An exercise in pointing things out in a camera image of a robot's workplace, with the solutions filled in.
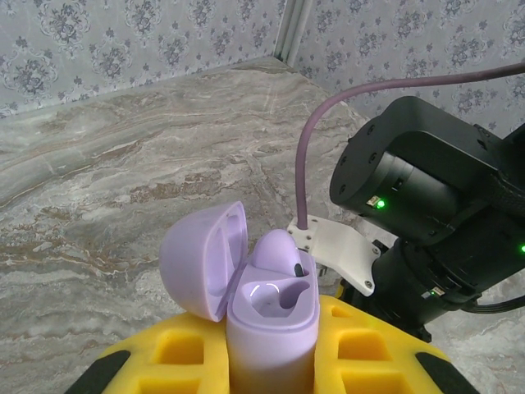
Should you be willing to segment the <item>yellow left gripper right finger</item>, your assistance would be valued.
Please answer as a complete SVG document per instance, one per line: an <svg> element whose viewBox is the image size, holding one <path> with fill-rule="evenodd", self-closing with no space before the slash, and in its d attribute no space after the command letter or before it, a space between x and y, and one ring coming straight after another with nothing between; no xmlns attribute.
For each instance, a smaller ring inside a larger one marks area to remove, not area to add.
<svg viewBox="0 0 525 394"><path fill-rule="evenodd" d="M454 372L434 346L328 295L320 297L315 393L441 393Z"/></svg>

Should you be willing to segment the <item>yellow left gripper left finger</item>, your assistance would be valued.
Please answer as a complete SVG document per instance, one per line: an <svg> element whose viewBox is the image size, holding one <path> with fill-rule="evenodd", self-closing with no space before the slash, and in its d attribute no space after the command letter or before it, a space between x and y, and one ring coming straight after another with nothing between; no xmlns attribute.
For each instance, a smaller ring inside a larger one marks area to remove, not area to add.
<svg viewBox="0 0 525 394"><path fill-rule="evenodd" d="M226 325L179 314L108 347L69 393L228 393Z"/></svg>

